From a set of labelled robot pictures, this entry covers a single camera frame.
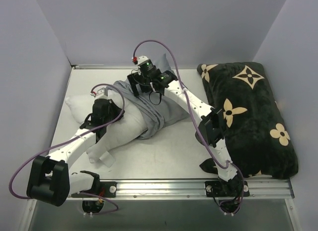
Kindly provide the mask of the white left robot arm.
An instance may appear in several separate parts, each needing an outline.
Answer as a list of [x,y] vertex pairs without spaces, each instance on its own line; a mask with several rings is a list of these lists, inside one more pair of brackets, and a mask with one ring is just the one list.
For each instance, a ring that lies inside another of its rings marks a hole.
[[80,170],[70,172],[72,165],[107,132],[107,126],[122,119],[125,111],[111,99],[95,100],[69,143],[47,156],[38,155],[32,162],[26,195],[54,206],[61,206],[73,194],[84,192],[89,197],[101,191],[100,176]]

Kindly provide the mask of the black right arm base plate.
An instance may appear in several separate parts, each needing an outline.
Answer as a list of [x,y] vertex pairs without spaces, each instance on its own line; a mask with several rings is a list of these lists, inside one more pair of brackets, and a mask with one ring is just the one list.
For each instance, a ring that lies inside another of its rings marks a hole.
[[212,179],[205,181],[205,189],[207,197],[239,197],[243,191],[243,196],[250,196],[248,183],[236,176],[234,179],[230,179],[228,182],[222,179]]

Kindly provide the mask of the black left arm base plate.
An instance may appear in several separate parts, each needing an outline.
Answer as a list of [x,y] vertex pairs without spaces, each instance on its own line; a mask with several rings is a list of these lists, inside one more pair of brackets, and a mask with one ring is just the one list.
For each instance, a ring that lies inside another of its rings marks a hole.
[[96,188],[80,191],[80,193],[94,194],[105,198],[115,198],[117,191],[117,182],[102,181]]

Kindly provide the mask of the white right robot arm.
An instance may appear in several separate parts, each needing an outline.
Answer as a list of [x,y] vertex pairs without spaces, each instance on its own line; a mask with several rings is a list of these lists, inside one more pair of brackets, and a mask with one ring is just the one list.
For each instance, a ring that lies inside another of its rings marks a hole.
[[223,180],[221,192],[227,196],[238,190],[239,169],[233,164],[225,143],[226,121],[222,109],[215,109],[190,92],[179,73],[161,72],[146,57],[133,57],[137,71],[127,76],[133,95],[154,92],[168,97],[189,113],[196,130],[197,140],[206,147],[217,166],[218,177]]

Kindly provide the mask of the grey pillowcase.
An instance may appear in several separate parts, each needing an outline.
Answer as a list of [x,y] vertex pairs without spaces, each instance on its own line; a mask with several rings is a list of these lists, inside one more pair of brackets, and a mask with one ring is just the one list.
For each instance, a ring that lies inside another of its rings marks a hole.
[[136,105],[146,122],[147,129],[139,136],[139,139],[149,139],[162,128],[189,117],[187,111],[166,96],[162,97],[159,105],[151,103],[158,98],[154,94],[143,93],[135,97],[128,80],[118,80],[114,86],[122,92],[125,99]]

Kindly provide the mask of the white pillow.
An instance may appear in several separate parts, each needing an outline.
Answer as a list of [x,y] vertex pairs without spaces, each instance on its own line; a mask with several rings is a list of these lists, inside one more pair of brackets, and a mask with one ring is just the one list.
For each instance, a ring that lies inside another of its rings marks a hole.
[[[151,102],[159,105],[161,99]],[[104,163],[107,167],[111,167],[115,162],[115,158],[109,153],[111,150],[126,145],[132,140],[139,139],[139,136],[146,131],[147,125],[136,105],[125,99],[125,113],[122,119],[110,124],[107,132],[97,144],[86,150],[90,163],[98,161]]]

